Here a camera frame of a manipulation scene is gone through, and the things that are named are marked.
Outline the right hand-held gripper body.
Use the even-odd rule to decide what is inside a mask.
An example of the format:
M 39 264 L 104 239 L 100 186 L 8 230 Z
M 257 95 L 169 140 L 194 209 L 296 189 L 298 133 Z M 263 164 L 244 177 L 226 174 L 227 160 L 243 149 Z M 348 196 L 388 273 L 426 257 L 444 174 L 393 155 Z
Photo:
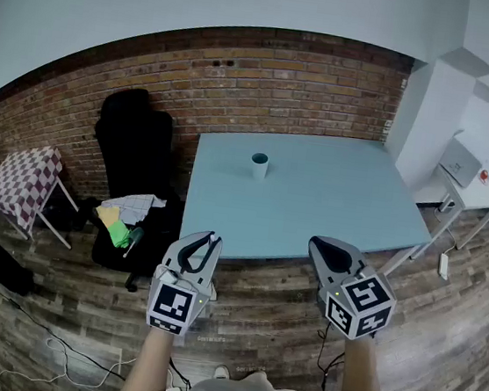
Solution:
M 384 279 L 369 266 L 357 265 L 338 272 L 323 263 L 318 304 L 323 316 L 340 333 L 357 339 L 389 323 L 396 299 Z

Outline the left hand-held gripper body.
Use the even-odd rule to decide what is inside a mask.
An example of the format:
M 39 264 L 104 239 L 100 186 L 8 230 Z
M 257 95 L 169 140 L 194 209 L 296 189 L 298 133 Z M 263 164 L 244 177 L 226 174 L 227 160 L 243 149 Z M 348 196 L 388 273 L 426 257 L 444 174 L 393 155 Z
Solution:
M 150 283 L 146 322 L 183 337 L 197 317 L 205 313 L 206 304 L 216 300 L 217 292 L 211 281 L 205 285 L 196 274 L 180 271 L 168 257 L 158 264 Z

